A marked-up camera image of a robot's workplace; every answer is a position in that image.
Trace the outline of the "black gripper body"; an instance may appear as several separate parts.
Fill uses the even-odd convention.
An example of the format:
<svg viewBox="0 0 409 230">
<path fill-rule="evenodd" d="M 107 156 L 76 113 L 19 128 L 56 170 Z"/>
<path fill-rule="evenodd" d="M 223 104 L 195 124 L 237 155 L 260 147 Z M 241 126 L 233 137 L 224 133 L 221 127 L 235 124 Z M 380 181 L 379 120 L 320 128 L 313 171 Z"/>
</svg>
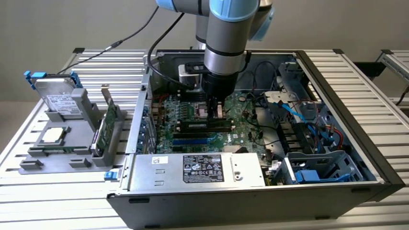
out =
<svg viewBox="0 0 409 230">
<path fill-rule="evenodd" d="M 216 98 L 217 101 L 225 101 L 235 91 L 237 77 L 237 72 L 231 75 L 204 74 L 201 88 L 207 95 Z"/>
</svg>

